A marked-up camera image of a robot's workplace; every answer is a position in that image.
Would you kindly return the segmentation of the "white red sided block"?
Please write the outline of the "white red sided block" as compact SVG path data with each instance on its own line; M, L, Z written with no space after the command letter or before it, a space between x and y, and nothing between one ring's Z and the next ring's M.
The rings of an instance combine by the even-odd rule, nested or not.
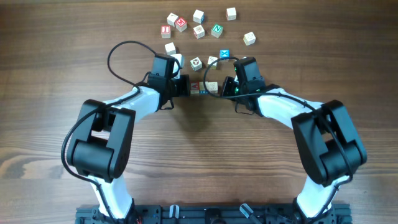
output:
M173 42L165 44L164 47L167 55L173 55L177 53L177 49Z

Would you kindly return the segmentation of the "letter K white block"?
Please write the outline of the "letter K white block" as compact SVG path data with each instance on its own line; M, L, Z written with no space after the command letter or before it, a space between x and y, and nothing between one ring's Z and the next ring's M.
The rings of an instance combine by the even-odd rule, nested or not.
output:
M208 82L207 89L210 93L217 94L218 93L218 83L217 82Z

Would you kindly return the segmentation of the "red letter A block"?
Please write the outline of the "red letter A block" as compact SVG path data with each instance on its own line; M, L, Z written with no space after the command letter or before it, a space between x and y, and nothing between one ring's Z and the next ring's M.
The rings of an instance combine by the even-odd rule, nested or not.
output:
M199 82L191 82L190 84L190 94L198 95L200 93L200 83Z

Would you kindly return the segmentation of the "soccer ball picture block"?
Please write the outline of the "soccer ball picture block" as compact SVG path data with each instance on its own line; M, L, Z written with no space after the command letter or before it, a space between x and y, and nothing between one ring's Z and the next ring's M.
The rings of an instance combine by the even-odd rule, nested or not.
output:
M201 60L198 57L195 57L194 59L192 59L190 61L190 66L192 67L192 69L194 71L198 71L199 69L202 68L203 65L202 65Z

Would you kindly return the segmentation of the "blue letter X block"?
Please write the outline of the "blue letter X block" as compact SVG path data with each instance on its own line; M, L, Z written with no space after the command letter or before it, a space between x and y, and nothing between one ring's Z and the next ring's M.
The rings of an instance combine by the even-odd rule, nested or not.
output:
M229 49L221 49L220 50L220 58L224 58L226 61L228 61L229 57L230 57Z

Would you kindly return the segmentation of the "violin picture white block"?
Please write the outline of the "violin picture white block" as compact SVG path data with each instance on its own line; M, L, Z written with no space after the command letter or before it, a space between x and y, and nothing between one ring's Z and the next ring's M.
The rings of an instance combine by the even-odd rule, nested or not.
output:
M209 69L216 70L217 69L217 57L209 56L207 66Z

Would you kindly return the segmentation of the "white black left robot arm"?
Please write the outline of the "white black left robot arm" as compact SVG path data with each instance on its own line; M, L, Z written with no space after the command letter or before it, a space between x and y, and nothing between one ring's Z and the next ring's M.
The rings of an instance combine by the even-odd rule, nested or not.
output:
M86 100L63 142L63 165L74 167L72 174L91 184L107 222L126 221L135 209L123 177L134 125L189 94L189 76L180 74L182 67L182 54L156 54L152 70L128 93L108 101Z

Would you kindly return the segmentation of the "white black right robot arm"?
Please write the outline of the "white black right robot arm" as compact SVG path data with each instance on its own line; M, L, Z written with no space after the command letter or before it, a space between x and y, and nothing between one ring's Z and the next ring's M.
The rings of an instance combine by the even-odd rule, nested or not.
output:
M323 218L340 187L350 183L368 159L346 107L338 100L306 101L278 85L266 85L254 57L236 60L233 66L236 78L226 78L221 97L293 130L307 173L295 206L303 222Z

